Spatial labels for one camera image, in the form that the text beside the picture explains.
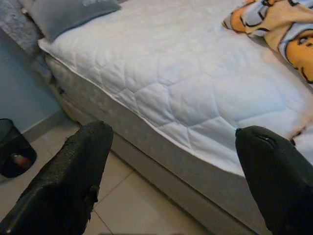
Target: gray headboard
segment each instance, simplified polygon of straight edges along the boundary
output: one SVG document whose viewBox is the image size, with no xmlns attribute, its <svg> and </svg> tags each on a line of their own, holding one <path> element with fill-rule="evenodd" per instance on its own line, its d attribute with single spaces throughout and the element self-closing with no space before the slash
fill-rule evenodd
<svg viewBox="0 0 313 235">
<path fill-rule="evenodd" d="M 0 0 L 0 28 L 31 57 L 40 54 L 37 41 L 42 38 L 37 26 L 21 12 L 18 0 Z"/>
</svg>

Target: wastebasket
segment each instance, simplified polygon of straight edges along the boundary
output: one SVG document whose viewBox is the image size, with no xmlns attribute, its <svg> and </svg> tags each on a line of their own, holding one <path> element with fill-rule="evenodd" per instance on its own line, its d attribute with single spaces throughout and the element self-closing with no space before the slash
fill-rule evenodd
<svg viewBox="0 0 313 235">
<path fill-rule="evenodd" d="M 0 182 L 25 173 L 35 162 L 36 151 L 10 119 L 0 119 Z"/>
</svg>

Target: quilted pattern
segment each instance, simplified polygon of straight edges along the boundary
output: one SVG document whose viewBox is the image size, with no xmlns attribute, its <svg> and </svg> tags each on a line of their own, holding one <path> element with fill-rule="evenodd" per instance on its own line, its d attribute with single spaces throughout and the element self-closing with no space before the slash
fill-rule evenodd
<svg viewBox="0 0 313 235">
<path fill-rule="evenodd" d="M 154 130 L 243 175 L 235 130 L 290 138 L 313 118 L 313 95 L 263 41 L 225 30 L 238 1 L 130 0 L 40 47 Z"/>
</svg>

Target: wall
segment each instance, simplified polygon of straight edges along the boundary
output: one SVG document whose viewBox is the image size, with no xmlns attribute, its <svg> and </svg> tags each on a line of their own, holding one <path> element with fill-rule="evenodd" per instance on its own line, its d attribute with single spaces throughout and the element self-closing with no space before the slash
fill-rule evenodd
<svg viewBox="0 0 313 235">
<path fill-rule="evenodd" d="M 26 53 L 0 29 L 0 118 L 25 132 L 60 111 Z"/>
</svg>

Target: pillow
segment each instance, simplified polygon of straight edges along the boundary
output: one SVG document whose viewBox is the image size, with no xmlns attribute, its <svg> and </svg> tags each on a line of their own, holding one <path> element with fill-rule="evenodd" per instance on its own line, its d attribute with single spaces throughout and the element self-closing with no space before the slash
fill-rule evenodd
<svg viewBox="0 0 313 235">
<path fill-rule="evenodd" d="M 116 0 L 19 0 L 50 41 L 68 29 L 119 10 Z"/>
</svg>

